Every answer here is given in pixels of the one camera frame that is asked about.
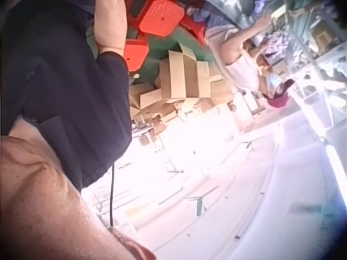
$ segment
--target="chair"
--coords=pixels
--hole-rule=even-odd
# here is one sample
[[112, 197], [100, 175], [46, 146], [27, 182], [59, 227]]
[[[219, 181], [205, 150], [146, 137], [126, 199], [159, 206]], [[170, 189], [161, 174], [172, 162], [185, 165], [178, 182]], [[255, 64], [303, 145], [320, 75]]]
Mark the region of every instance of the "chair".
[[149, 44], [143, 34], [139, 34], [137, 39], [126, 39], [124, 49], [124, 59], [130, 72], [135, 72], [141, 68], [149, 52]]
[[188, 15], [185, 15], [179, 23], [186, 31], [195, 37], [199, 43], [205, 45], [205, 24], [195, 22]]
[[184, 9], [174, 1], [142, 1], [126, 0], [126, 9], [129, 25], [143, 33], [170, 35], [184, 16]]

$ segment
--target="dark navy shirt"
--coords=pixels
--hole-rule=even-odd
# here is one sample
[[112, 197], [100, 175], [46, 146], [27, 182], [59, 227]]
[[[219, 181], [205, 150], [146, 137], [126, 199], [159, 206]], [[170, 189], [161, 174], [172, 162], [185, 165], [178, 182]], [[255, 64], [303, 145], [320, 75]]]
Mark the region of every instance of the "dark navy shirt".
[[131, 142], [126, 63], [112, 52], [95, 60], [85, 38], [89, 16], [61, 0], [23, 0], [2, 31], [1, 135], [22, 115], [79, 191]]

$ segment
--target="man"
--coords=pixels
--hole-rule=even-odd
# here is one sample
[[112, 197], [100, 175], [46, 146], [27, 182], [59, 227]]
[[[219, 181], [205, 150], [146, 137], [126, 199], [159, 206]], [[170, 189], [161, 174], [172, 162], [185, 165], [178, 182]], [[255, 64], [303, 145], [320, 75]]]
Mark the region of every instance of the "man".
[[242, 47], [245, 41], [272, 24], [269, 11], [251, 27], [243, 30], [225, 20], [209, 3], [204, 3], [199, 9], [188, 8], [187, 14], [194, 21], [205, 23], [205, 41], [214, 54], [221, 72], [232, 85], [245, 91], [261, 92], [273, 107], [280, 108], [287, 104], [289, 100], [287, 90], [294, 81], [290, 79], [282, 82], [277, 74], [261, 71], [256, 62], [258, 56], [267, 48], [267, 42], [249, 52]]
[[[85, 38], [93, 22], [96, 60]], [[80, 196], [131, 142], [126, 32], [124, 0], [22, 0], [8, 14], [1, 259], [155, 259]]]

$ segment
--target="red cap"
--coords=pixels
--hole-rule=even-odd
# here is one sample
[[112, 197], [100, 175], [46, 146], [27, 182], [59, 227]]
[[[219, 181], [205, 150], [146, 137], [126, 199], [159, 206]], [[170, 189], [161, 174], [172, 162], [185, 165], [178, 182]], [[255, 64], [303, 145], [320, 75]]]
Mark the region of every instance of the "red cap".
[[287, 105], [289, 102], [289, 95], [288, 93], [284, 93], [283, 96], [280, 96], [276, 99], [268, 99], [267, 102], [270, 106], [275, 107], [275, 108], [283, 108]]

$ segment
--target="black cable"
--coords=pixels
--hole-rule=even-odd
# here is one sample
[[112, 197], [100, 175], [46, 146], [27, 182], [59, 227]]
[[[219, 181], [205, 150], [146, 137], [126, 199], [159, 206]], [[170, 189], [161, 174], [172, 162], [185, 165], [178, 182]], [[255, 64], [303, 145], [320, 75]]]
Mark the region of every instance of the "black cable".
[[110, 194], [110, 226], [113, 226], [113, 186], [114, 186], [114, 164], [112, 165], [111, 194]]

